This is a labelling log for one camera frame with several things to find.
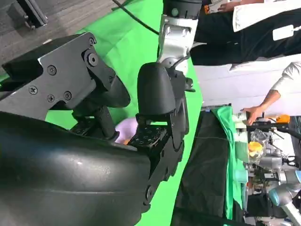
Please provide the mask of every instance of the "person's hand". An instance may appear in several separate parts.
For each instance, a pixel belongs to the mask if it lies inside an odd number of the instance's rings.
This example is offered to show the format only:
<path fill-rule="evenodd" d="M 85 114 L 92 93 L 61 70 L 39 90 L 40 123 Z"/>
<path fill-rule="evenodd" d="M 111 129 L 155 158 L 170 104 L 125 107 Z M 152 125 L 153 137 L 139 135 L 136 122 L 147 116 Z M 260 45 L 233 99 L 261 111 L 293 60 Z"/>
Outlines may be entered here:
<path fill-rule="evenodd" d="M 218 8 L 219 12 L 229 12 L 233 11 L 235 6 L 239 6 L 240 2 L 232 1 L 225 4 L 221 4 L 221 6 Z"/>
<path fill-rule="evenodd" d="M 262 112 L 264 112 L 264 109 L 260 106 L 257 106 L 257 107 L 244 108 L 241 111 L 250 113 L 250 118 L 247 121 L 247 125 L 252 126 L 252 124 L 256 121 L 256 119 L 262 116 Z"/>

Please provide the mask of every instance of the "black rubber cover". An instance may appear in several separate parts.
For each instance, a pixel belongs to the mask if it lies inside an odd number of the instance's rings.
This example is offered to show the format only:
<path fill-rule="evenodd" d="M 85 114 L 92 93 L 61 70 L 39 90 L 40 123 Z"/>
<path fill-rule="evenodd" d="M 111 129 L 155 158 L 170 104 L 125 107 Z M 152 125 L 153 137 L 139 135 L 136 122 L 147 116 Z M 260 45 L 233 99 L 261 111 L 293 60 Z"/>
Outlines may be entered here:
<path fill-rule="evenodd" d="M 133 147 L 0 112 L 1 226 L 132 226 L 150 161 Z"/>
<path fill-rule="evenodd" d="M 162 115 L 175 109 L 173 87 L 160 63 L 147 63 L 140 68 L 137 89 L 139 114 Z"/>

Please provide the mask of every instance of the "orange object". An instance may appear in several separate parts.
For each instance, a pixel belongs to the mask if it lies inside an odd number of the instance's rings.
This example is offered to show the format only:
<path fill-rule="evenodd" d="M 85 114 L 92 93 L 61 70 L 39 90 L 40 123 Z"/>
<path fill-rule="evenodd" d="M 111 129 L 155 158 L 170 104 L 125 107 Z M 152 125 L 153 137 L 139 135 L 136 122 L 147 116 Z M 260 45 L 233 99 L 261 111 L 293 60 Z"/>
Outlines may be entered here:
<path fill-rule="evenodd" d="M 289 123 L 290 120 L 291 120 L 291 117 L 287 114 L 282 114 L 276 118 L 277 123 Z"/>
<path fill-rule="evenodd" d="M 126 140 L 123 142 L 123 144 L 124 144 L 124 145 L 127 145 L 127 144 L 130 142 L 130 140 L 131 140 L 131 139 L 126 139 Z"/>

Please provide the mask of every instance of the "person's arm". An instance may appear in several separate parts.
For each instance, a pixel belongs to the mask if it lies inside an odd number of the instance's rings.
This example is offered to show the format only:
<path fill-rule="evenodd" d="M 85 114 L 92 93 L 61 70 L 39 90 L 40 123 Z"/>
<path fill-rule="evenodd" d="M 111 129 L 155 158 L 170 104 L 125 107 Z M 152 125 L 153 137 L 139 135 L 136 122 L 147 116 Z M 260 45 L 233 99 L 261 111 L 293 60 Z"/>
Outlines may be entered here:
<path fill-rule="evenodd" d="M 249 112 L 250 118 L 248 119 L 247 124 L 252 125 L 258 117 L 262 116 L 262 113 L 268 109 L 273 103 L 280 99 L 281 95 L 277 90 L 270 90 L 267 96 L 265 97 L 264 101 L 255 107 L 244 108 L 243 112 Z"/>
<path fill-rule="evenodd" d="M 282 73 L 282 77 L 271 88 L 264 101 L 259 105 L 251 108 L 244 108 L 242 111 L 249 112 L 250 118 L 248 125 L 252 125 L 262 112 L 266 111 L 273 103 L 289 91 L 295 81 L 301 77 L 301 63 L 291 63 Z"/>
<path fill-rule="evenodd" d="M 221 4 L 218 8 L 220 12 L 229 12 L 233 11 L 234 7 L 239 5 L 255 4 L 255 3 L 264 3 L 264 0 L 241 0 L 241 1 L 231 1 L 225 4 Z"/>

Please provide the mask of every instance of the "green cloth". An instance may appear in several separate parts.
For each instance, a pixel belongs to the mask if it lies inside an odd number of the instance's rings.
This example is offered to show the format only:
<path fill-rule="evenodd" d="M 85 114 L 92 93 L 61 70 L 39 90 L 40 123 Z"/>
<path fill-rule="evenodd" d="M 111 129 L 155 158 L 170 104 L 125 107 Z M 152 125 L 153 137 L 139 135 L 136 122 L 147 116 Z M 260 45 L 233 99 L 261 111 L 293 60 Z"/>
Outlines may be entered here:
<path fill-rule="evenodd" d="M 232 107 L 221 107 L 213 109 L 212 112 L 221 122 L 221 125 L 229 140 L 230 153 L 227 165 L 227 179 L 226 179 L 226 197 L 225 197 L 225 212 L 228 219 L 233 216 L 233 200 L 235 200 L 242 208 L 242 193 L 241 184 L 233 180 L 235 170 L 244 170 L 243 162 L 236 158 L 235 155 L 235 140 L 234 134 L 236 133 L 235 124 L 232 120 Z"/>
<path fill-rule="evenodd" d="M 126 5 L 126 8 L 158 31 L 163 11 L 162 2 L 162 0 L 133 0 Z M 113 11 L 79 31 L 79 33 L 82 32 L 94 34 L 97 40 L 95 49 L 98 55 L 117 72 L 130 93 L 131 103 L 128 107 L 110 110 L 114 122 L 118 123 L 125 118 L 134 117 L 138 113 L 137 75 L 144 63 L 156 61 L 158 36 L 145 29 L 121 9 Z M 189 61 L 187 77 L 193 79 L 196 92 L 186 93 L 190 133 L 185 137 L 183 159 L 178 165 L 175 176 L 171 177 L 168 182 L 160 184 L 151 202 L 151 208 L 142 215 L 139 226 L 167 226 L 171 222 L 176 194 L 190 155 L 203 102 L 191 61 Z M 76 123 L 71 112 L 50 112 L 47 121 L 67 129 Z"/>

